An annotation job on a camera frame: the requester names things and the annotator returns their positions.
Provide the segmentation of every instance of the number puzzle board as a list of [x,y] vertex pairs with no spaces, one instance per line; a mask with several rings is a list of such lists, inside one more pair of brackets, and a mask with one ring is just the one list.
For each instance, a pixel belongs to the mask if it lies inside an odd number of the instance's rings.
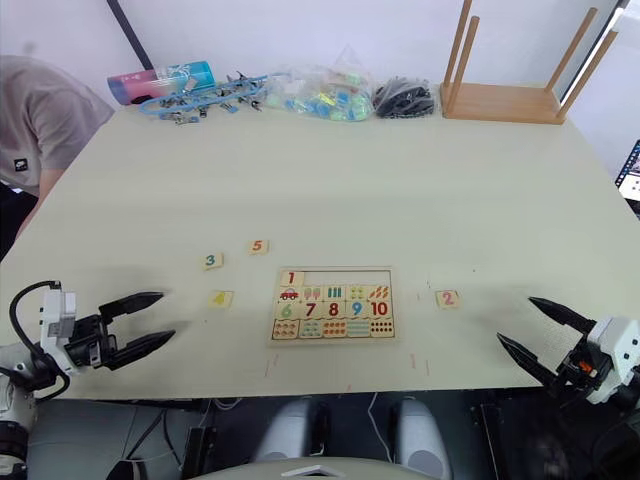
[[273,301],[274,343],[360,342],[397,337],[390,268],[280,270]]

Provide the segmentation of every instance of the wooden frame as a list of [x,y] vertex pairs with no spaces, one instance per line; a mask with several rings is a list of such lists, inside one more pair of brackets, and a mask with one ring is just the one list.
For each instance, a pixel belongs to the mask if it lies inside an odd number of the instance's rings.
[[580,91],[589,80],[600,60],[615,39],[618,32],[610,31],[604,38],[600,48],[594,55],[584,74],[576,84],[564,105],[560,106],[553,93],[553,86],[584,37],[598,10],[590,8],[582,20],[578,31],[571,40],[560,63],[556,67],[549,82],[544,88],[510,87],[502,85],[482,85],[479,83],[462,83],[462,77],[469,61],[473,40],[480,23],[477,16],[471,17],[469,28],[462,46],[462,53],[458,62],[453,84],[450,83],[453,68],[458,57],[458,50],[462,43],[462,36],[467,23],[472,0],[464,0],[458,28],[451,47],[449,64],[444,81],[440,86],[442,110],[446,118],[464,120],[494,120],[499,122],[523,123],[551,123],[562,124],[567,110],[576,100]]

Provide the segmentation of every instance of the person's arm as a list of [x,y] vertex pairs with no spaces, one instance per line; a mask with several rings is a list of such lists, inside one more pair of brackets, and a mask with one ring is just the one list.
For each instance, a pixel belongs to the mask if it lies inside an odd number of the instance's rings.
[[22,231],[26,228],[26,226],[29,225],[29,222],[40,208],[40,205],[42,205],[44,199],[47,198],[47,195],[49,195],[49,192],[56,184],[56,182],[60,179],[63,173],[63,169],[42,170],[42,172],[40,173],[40,192],[38,196],[38,202],[33,207],[33,210],[31,210],[31,213],[29,213],[29,215],[27,215],[27,217],[24,219],[22,225],[20,225],[20,229],[16,234],[16,238],[18,238]]

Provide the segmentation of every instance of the person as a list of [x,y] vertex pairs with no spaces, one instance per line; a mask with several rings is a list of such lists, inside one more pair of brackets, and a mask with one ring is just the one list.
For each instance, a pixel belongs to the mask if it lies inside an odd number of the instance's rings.
[[28,57],[0,56],[0,260],[112,114],[62,70]]

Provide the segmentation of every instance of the white wall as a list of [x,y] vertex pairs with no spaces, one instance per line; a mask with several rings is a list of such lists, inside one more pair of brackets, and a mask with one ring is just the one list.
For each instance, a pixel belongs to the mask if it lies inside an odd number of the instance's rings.
[[52,63],[112,105],[106,78],[142,70],[104,0],[0,0],[0,53]]
[[[563,90],[604,25],[614,0],[475,0],[480,16],[465,81],[545,84],[590,6],[599,9]],[[247,74],[280,64],[332,64],[350,44],[384,81],[440,82],[462,0],[121,0],[156,65],[208,60],[214,75]]]
[[636,9],[618,20],[615,42],[569,114],[611,177],[640,138],[640,5]]

